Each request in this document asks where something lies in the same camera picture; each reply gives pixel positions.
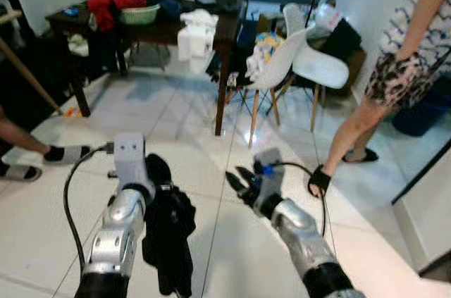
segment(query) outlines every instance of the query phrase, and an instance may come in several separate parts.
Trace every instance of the slide sandal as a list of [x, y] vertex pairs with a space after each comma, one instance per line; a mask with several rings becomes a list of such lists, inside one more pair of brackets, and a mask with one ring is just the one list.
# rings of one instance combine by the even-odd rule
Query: slide sandal
[[318, 168], [316, 168], [316, 170], [313, 172], [313, 175], [311, 175], [309, 179], [309, 183], [307, 184], [307, 189], [309, 190], [309, 193], [315, 198], [320, 198], [320, 196], [317, 196], [313, 193], [311, 185], [316, 185], [317, 187], [319, 187], [323, 192], [323, 196], [325, 196], [330, 184], [330, 176], [327, 176], [325, 173], [323, 173], [321, 171], [322, 168], [323, 168], [322, 164], [318, 166]]
[[63, 157], [60, 160], [48, 161], [44, 158], [44, 164], [47, 164], [49, 166], [62, 166], [65, 164], [73, 164], [87, 153], [85, 152], [83, 154], [82, 148], [85, 148], [85, 150], [87, 149], [87, 152], [91, 151], [91, 147], [87, 145], [72, 145], [68, 147], [63, 147], [64, 153]]
[[[25, 178], [29, 170], [36, 170], [36, 174], [31, 178]], [[0, 176], [0, 180], [15, 180], [18, 182], [34, 182], [42, 175], [42, 170], [34, 166], [12, 165], [6, 173]]]
[[341, 158], [341, 160], [342, 160], [343, 162], [346, 162], [346, 163], [366, 163], [366, 162], [376, 162], [376, 161], [379, 159], [379, 156], [378, 156], [378, 154], [377, 154], [376, 152], [374, 152], [374, 151], [371, 150], [371, 149], [365, 148], [366, 156], [365, 156], [364, 159], [361, 159], [360, 161], [349, 162], [349, 161], [346, 159], [346, 156], [347, 156], [351, 151], [352, 151], [352, 150], [349, 150], [348, 153], [345, 154], [345, 155]]

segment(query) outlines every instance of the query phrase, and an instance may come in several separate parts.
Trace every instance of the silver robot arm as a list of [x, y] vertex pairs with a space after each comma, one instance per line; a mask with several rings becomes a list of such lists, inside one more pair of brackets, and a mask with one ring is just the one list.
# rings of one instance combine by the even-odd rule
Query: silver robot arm
[[114, 157], [119, 185], [104, 212], [75, 298], [127, 297], [137, 238], [144, 227], [145, 210], [155, 197], [141, 134], [117, 135]]
[[313, 217], [291, 199], [281, 197], [285, 169], [283, 166], [272, 166], [280, 160], [280, 152], [272, 149], [255, 156], [255, 173], [237, 167], [249, 187], [241, 184], [232, 173], [226, 173], [227, 180], [256, 215], [271, 221], [286, 244], [293, 265], [311, 298], [364, 298], [361, 292], [354, 290], [319, 234]]

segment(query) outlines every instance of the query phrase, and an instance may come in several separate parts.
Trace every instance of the chair seat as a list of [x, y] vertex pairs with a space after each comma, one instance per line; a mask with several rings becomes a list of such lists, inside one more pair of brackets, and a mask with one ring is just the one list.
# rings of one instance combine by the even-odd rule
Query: chair seat
[[346, 84], [350, 71], [338, 58], [304, 46], [293, 61], [293, 72], [319, 85], [340, 89]]

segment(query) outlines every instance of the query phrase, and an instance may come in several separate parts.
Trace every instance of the dark wooden table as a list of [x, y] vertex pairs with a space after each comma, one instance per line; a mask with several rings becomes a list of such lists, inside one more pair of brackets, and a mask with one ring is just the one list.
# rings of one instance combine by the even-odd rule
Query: dark wooden table
[[[67, 57], [68, 64], [65, 70], [69, 75], [78, 106], [80, 107], [82, 115], [88, 117], [91, 112], [86, 101], [85, 93], [83, 92], [80, 74], [75, 65], [71, 64], [72, 60], [70, 58], [71, 55], [66, 35], [68, 33], [89, 35], [91, 32], [88, 25], [89, 11], [80, 9], [78, 17], [75, 18], [66, 16], [62, 11], [59, 11], [58, 13], [47, 16], [46, 19], [50, 22], [55, 39], [58, 41], [58, 48], [61, 50], [60, 54]], [[215, 135], [217, 136], [221, 135], [222, 130], [230, 53], [236, 41], [238, 23], [239, 18], [237, 15], [219, 15], [219, 21], [214, 37], [213, 49], [220, 53], [222, 60], [216, 112]], [[143, 26], [119, 25], [118, 32], [121, 39], [124, 40], [176, 46], [177, 34], [182, 28], [183, 24], [180, 21], [162, 21], [152, 25]], [[122, 74], [125, 74], [125, 59], [120, 48], [117, 48], [117, 54], [119, 69]]]

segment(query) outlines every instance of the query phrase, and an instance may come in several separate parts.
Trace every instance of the striped shirt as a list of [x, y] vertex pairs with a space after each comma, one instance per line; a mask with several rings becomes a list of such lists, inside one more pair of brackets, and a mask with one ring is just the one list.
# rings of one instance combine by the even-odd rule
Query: striped shirt
[[[418, 0], [402, 0], [390, 19], [390, 26], [383, 32], [380, 49], [384, 54], [396, 54], [404, 43], [407, 29]], [[451, 0], [444, 0], [417, 50], [422, 65], [430, 68], [451, 48]], [[439, 73], [449, 73], [451, 55], [439, 68]]]

